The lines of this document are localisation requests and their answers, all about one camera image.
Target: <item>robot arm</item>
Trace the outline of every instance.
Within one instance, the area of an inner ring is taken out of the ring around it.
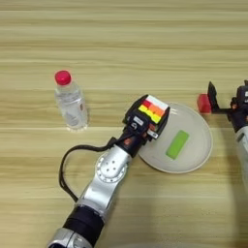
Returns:
[[[248,192],[248,81],[245,80],[244,85],[237,88],[236,96],[232,97],[230,108],[220,108],[216,96],[215,86],[210,82],[207,97],[211,112],[226,114],[232,123],[243,182]]]
[[[149,140],[159,137],[167,124],[169,113],[168,105],[148,95],[131,106],[123,120],[126,127],[122,136],[98,159],[93,180],[47,248],[95,246],[108,220],[114,193],[125,177],[132,158]]]

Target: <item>black cable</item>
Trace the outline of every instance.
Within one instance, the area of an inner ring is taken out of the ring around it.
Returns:
[[[78,197],[74,194],[74,192],[70,189],[70,187],[68,186],[66,180],[65,180],[65,176],[64,176],[64,169],[65,169],[65,161],[66,158],[68,157],[68,155],[76,150],[88,150],[88,151],[96,151],[96,152],[103,152],[106,151],[108,149],[110,149],[114,144],[117,144],[123,140],[126,140],[130,137],[132,137],[134,134],[128,134],[126,136],[123,136],[121,139],[110,139],[110,141],[108,142],[108,144],[106,144],[105,146],[93,146],[93,145],[88,145],[88,144],[79,144],[76,146],[73,146],[72,148],[70,148],[65,155],[62,158],[62,161],[60,163],[60,168],[59,168],[59,176],[58,176],[58,180],[59,180],[59,185],[60,187],[66,192],[68,193],[68,195],[74,200],[74,202],[78,201]]]

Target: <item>wooden table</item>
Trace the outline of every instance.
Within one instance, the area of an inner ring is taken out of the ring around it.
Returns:
[[[59,188],[62,155],[78,143],[119,136],[145,93],[197,109],[213,80],[227,107],[248,76],[247,0],[0,0],[1,247],[45,247],[73,208]],[[83,89],[90,127],[69,133],[54,102],[53,74]],[[97,247],[248,247],[248,196],[226,116],[205,117],[209,161],[182,175],[137,157]],[[72,156],[80,193],[99,154]]]

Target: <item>red bottle cap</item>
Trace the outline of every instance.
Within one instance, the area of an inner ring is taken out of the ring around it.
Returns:
[[[57,84],[65,86],[72,81],[71,75],[67,71],[59,71],[55,74]]]

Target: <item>white plate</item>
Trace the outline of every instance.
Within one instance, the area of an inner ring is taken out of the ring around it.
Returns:
[[[194,110],[180,104],[169,104],[168,124],[157,140],[148,142],[140,151],[141,158],[151,167],[169,173],[184,173],[201,167],[212,150],[212,136],[205,120]],[[180,131],[189,134],[177,158],[166,155],[172,140]]]

